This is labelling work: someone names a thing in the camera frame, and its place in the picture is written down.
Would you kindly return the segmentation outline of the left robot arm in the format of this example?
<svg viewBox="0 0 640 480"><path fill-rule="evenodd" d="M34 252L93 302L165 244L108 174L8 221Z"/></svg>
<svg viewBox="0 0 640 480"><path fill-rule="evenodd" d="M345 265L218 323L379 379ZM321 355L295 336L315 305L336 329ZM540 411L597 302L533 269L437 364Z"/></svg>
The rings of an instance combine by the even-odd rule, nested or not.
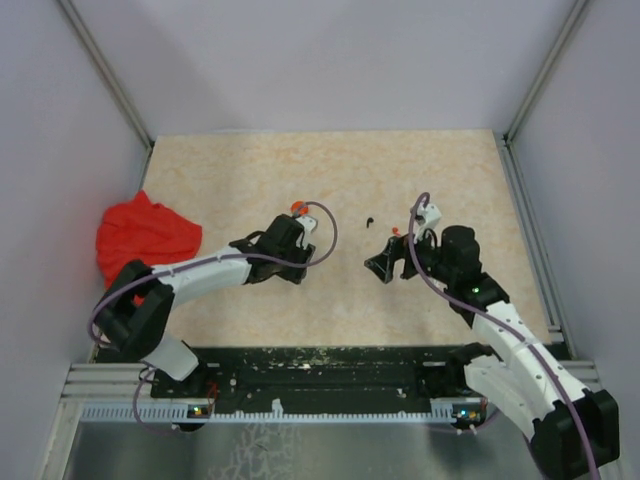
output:
<svg viewBox="0 0 640 480"><path fill-rule="evenodd" d="M92 322L121 361L153 366L184 395L197 396L207 387L208 373L185 342L166 332L172 311L213 291L273 276L299 284L315 252L311 235L317 225L309 215L281 214L266 231L210 256L154 267L131 261L96 306Z"/></svg>

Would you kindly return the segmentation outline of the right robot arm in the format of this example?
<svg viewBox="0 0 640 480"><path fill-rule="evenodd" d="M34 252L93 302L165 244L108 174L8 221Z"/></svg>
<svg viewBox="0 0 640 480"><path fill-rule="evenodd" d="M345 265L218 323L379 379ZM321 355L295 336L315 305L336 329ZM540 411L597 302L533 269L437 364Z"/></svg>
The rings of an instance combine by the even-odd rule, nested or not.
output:
<svg viewBox="0 0 640 480"><path fill-rule="evenodd" d="M548 479L598 478L620 457L619 406L561 365L525 325L507 292L484 271L472 228L450 226L439 241L390 238L365 267L383 283L404 262L402 279L421 275L478 337L447 361L447 384L461 396L476 392L515 426Z"/></svg>

